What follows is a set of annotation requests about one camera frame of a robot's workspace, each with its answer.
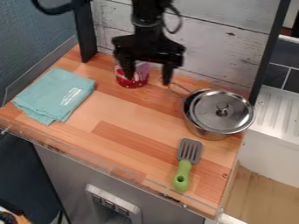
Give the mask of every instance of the teal towel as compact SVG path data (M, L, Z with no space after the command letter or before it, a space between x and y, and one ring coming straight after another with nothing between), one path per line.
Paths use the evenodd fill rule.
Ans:
M94 81L53 68L23 92L13 103L29 117L50 125L65 122L94 91Z

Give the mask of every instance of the silver pot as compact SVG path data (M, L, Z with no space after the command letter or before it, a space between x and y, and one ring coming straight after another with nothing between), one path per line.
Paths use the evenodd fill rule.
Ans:
M245 130L254 121L254 108L240 95L211 89L190 92L175 85L189 92L183 100L184 121L198 137L222 140Z

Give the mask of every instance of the green spatula handle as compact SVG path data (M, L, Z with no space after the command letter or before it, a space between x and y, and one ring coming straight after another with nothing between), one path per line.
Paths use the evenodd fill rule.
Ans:
M177 174L172 180L174 188L179 191L186 191L189 185L189 172L192 164L189 160L182 159L178 163Z

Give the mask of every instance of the red cup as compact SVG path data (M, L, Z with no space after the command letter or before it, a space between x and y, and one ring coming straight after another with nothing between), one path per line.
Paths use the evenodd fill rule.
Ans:
M122 67L117 63L115 65L116 81L125 88L140 88L149 83L150 63L137 61L136 71L132 80L129 80L124 75Z

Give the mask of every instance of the gray spatula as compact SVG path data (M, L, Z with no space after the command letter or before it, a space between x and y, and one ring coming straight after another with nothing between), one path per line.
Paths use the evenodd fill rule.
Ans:
M188 138L182 139L177 151L177 159L179 160L177 173L172 180L172 184L177 190L187 190L191 166L199 162L202 148L201 142Z

